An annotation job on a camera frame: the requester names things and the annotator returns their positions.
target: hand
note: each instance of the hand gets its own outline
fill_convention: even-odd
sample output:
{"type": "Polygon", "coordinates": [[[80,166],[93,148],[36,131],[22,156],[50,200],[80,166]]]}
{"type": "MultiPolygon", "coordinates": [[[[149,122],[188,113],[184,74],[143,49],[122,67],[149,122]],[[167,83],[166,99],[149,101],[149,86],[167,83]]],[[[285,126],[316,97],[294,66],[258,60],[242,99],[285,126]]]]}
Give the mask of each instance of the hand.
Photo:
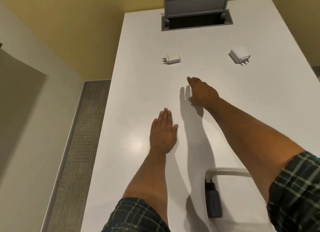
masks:
{"type": "Polygon", "coordinates": [[[192,96],[188,99],[192,106],[201,106],[207,109],[220,99],[218,92],[206,82],[195,77],[187,77],[186,79],[192,88],[192,96]]]}
{"type": "Polygon", "coordinates": [[[177,142],[178,124],[172,126],[172,113],[165,108],[154,119],[150,131],[150,152],[169,153],[177,142]]]}

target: right hand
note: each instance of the right hand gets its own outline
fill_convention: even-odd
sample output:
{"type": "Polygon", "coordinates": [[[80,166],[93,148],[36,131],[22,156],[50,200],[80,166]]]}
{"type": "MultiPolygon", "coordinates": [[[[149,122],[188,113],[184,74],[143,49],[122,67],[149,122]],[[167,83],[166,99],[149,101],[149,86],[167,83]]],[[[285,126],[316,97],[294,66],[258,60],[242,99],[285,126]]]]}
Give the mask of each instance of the right hand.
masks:
{"type": "Polygon", "coordinates": [[[196,77],[187,77],[186,79],[192,89],[192,96],[188,99],[192,106],[201,106],[207,109],[220,99],[218,92],[206,82],[202,82],[196,77]]]}

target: gray carpet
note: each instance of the gray carpet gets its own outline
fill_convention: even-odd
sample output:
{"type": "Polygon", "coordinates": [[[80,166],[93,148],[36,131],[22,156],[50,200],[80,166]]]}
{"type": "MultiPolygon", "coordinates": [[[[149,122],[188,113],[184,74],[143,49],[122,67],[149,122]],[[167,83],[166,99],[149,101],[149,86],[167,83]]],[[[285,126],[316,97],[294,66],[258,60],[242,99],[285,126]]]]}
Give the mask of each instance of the gray carpet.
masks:
{"type": "Polygon", "coordinates": [[[81,229],[110,82],[84,84],[43,232],[81,229]]]}

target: white wall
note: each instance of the white wall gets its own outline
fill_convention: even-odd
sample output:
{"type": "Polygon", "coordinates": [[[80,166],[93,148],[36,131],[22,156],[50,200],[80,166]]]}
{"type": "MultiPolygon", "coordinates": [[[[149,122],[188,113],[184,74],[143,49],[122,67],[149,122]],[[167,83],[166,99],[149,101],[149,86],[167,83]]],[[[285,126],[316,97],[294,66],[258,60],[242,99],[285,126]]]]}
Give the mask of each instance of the white wall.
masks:
{"type": "Polygon", "coordinates": [[[47,75],[0,181],[0,231],[37,232],[83,80],[1,3],[0,42],[11,56],[47,75]]]}

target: left hand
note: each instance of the left hand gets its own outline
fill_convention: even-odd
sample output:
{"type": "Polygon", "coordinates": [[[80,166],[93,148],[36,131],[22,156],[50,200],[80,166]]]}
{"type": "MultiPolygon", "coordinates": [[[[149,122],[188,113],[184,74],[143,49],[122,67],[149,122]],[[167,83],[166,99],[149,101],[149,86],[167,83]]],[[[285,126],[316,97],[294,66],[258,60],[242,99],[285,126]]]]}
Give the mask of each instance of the left hand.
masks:
{"type": "Polygon", "coordinates": [[[178,124],[172,126],[172,113],[167,108],[154,119],[150,131],[150,152],[169,153],[177,142],[178,124]]]}

